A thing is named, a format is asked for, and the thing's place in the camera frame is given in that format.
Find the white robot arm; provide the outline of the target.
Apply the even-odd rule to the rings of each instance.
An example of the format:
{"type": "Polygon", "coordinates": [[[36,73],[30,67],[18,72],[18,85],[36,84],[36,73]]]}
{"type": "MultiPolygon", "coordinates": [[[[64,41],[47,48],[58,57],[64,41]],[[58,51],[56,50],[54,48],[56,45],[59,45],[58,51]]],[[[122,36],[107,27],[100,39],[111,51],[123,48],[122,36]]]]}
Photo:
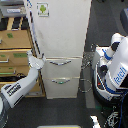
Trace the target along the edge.
{"type": "Polygon", "coordinates": [[[15,83],[5,84],[0,91],[0,128],[7,123],[7,111],[13,108],[36,84],[38,71],[41,70],[46,61],[45,56],[34,57],[31,51],[27,52],[30,69],[28,75],[15,83]]]}

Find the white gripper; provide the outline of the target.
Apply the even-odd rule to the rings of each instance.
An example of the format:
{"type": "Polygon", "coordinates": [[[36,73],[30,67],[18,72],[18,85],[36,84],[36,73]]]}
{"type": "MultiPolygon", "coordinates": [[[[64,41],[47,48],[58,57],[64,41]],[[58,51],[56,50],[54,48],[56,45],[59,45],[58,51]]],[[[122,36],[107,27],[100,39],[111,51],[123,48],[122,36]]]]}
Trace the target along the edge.
{"type": "MultiPolygon", "coordinates": [[[[31,51],[31,50],[27,51],[28,60],[30,59],[30,57],[31,57],[32,55],[33,55],[33,54],[32,54],[32,51],[31,51]]],[[[42,54],[41,59],[31,58],[31,59],[30,59],[30,66],[33,67],[33,68],[36,68],[37,70],[40,70],[40,69],[43,68],[44,62],[46,62],[46,58],[45,58],[45,56],[42,54]]]]}

